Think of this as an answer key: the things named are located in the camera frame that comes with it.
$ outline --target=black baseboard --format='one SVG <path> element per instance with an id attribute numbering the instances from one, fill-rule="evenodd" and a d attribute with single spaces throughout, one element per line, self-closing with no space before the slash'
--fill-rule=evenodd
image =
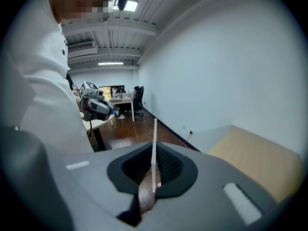
<path id="1" fill-rule="evenodd" d="M 143 108 L 151 117 L 153 118 L 157 118 L 155 117 L 151 112 L 149 112 L 146 108 Z M 164 124 L 161 120 L 159 120 L 157 118 L 157 121 L 163 125 L 165 127 L 165 129 L 167 129 L 170 133 L 172 133 L 175 137 L 177 137 L 180 141 L 182 141 L 185 145 L 187 145 L 190 149 L 197 151 L 197 152 L 201 152 L 199 151 L 196 147 L 194 147 L 192 144 L 190 144 L 189 142 L 185 141 L 185 139 L 183 139 L 179 134 L 177 134 L 175 131 L 173 131 L 171 128 L 169 128 L 166 124 Z"/>

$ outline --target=air conditioner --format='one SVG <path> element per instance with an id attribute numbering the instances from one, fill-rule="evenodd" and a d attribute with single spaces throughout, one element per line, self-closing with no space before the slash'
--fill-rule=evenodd
<path id="1" fill-rule="evenodd" d="M 78 56 L 93 55 L 97 53 L 98 47 L 94 41 L 91 41 L 68 46 L 67 58 L 71 59 Z"/>

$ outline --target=window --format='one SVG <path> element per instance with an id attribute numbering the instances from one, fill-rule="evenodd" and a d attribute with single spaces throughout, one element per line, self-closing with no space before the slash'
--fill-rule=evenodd
<path id="1" fill-rule="evenodd" d="M 116 90 L 120 87 L 125 90 L 125 86 L 100 87 L 100 89 L 104 92 L 105 99 L 109 100 L 114 97 L 114 93 L 116 93 Z"/>

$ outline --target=table leg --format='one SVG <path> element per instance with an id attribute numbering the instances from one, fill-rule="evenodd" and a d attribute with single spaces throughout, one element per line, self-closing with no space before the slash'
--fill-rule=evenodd
<path id="1" fill-rule="evenodd" d="M 133 102 L 131 102 L 130 104 L 131 104 L 131 117 L 133 119 L 133 122 L 135 122 L 134 104 L 133 104 Z"/>
<path id="2" fill-rule="evenodd" d="M 101 136 L 100 129 L 99 129 L 99 128 L 94 129 L 94 130 L 93 130 L 93 133 L 94 133 L 94 136 L 95 136 L 95 139 L 96 139 L 96 142 L 97 142 L 98 147 L 99 147 L 102 151 L 106 151 L 106 147 L 105 147 L 103 138 L 102 138 L 102 136 Z"/>

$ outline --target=ceiling light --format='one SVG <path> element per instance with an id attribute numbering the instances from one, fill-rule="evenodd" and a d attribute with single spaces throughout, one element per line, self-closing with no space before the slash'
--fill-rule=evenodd
<path id="1" fill-rule="evenodd" d="M 123 63 L 99 63 L 98 65 L 123 65 Z"/>
<path id="2" fill-rule="evenodd" d="M 124 10 L 134 12 L 134 11 L 136 10 L 136 8 L 137 8 L 137 5 L 138 5 L 138 2 L 128 0 L 126 6 L 125 6 L 125 8 L 124 8 Z M 119 9 L 117 8 L 117 5 L 114 6 L 114 10 L 119 10 Z"/>

